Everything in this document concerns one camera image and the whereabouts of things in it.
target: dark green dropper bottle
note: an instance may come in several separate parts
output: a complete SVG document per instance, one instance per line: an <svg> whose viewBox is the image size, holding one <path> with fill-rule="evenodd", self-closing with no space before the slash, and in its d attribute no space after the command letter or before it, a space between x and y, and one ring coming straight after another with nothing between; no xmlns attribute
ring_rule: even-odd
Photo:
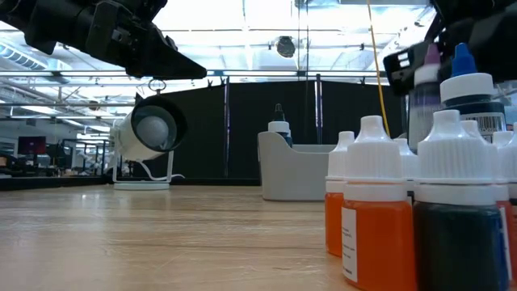
<svg viewBox="0 0 517 291"><path fill-rule="evenodd" d="M278 103L275 105L273 121L267 126L267 131L278 133L292 147L291 129L289 129L289 123L285 120L282 104Z"/></svg>

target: table surface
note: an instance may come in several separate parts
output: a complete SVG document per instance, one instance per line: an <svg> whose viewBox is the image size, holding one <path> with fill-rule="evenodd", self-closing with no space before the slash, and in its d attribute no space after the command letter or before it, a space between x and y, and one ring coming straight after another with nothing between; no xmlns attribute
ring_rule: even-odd
<svg viewBox="0 0 517 291"><path fill-rule="evenodd" d="M1 289L355 290L324 219L260 188L0 192Z"/></svg>

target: dropper bottle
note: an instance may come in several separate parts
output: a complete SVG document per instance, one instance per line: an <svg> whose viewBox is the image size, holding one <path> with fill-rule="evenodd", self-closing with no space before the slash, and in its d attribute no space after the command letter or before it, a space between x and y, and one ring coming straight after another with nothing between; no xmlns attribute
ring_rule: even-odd
<svg viewBox="0 0 517 291"><path fill-rule="evenodd" d="M339 133L339 142L329 153L329 172L326 177L325 195L325 234L326 250L341 257L342 231L341 206L345 189L345 167L347 166L347 148L355 140L351 131Z"/></svg>
<svg viewBox="0 0 517 291"><path fill-rule="evenodd" d="M398 149L401 155L402 177L406 179L408 202L413 205L414 180L419 176L420 173L420 162L418 161L418 155L413 154L413 152L410 150L407 144L407 139L395 138L394 141L398 144Z"/></svg>
<svg viewBox="0 0 517 291"><path fill-rule="evenodd" d="M440 55L436 44L429 44L424 65L414 72L414 89L409 96L408 139L416 153L418 143L433 126L433 113L441 109L439 96Z"/></svg>
<svg viewBox="0 0 517 291"><path fill-rule="evenodd" d="M282 104L278 103L275 105L273 121L267 125L267 131L270 133L278 133L284 138L288 145L292 147L291 129L289 128L289 123L285 120Z"/></svg>
<svg viewBox="0 0 517 291"><path fill-rule="evenodd" d="M508 181L508 190L510 192L510 202L513 205L514 213L517 213L517 123L514 123L514 134L510 141L499 146L499 161L501 162L501 171Z"/></svg>
<svg viewBox="0 0 517 291"><path fill-rule="evenodd" d="M492 101L494 80L490 74L477 72L466 44L456 46L452 77L441 83L440 93L445 109L460 111L462 120L477 121L488 142L492 142L494 132L506 131L504 105Z"/></svg>
<svg viewBox="0 0 517 291"><path fill-rule="evenodd" d="M368 291L415 291L414 236L398 145L380 116L361 119L348 146L343 193L343 274Z"/></svg>
<svg viewBox="0 0 517 291"><path fill-rule="evenodd" d="M498 147L494 144L490 144L481 136L477 122L475 120L461 121L461 125L463 126L463 129L468 134L470 134L470 136L482 141L486 148L486 158L488 158L487 163L490 164L490 170L493 178L491 192L494 196L495 204L498 206L499 211L501 212L501 233L504 242L508 279L510 280L510 283L514 285L515 278L517 276L517 237L515 237L517 233L515 232L510 197L508 195L508 181L502 175L501 163L498 156Z"/></svg>
<svg viewBox="0 0 517 291"><path fill-rule="evenodd" d="M460 112L435 112L418 144L414 245L418 289L507 291L502 219L492 194L485 144L470 136Z"/></svg>

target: barcode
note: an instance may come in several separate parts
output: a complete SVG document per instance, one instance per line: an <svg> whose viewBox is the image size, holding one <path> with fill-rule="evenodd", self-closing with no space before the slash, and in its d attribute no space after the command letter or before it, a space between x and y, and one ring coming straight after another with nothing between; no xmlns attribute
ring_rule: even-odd
<svg viewBox="0 0 517 291"><path fill-rule="evenodd" d="M475 120L479 126L481 134L492 134L504 130L504 119L501 116L472 116L466 117L466 120Z"/></svg>

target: purple bottle cap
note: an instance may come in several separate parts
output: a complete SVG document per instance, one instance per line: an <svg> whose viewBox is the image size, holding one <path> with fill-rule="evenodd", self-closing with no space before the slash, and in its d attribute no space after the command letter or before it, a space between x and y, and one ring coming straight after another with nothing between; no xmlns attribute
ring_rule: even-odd
<svg viewBox="0 0 517 291"><path fill-rule="evenodd" d="M439 64L439 51L438 46L436 44L429 44L429 47L427 48L427 55L425 60L425 65L433 65L433 64Z"/></svg>

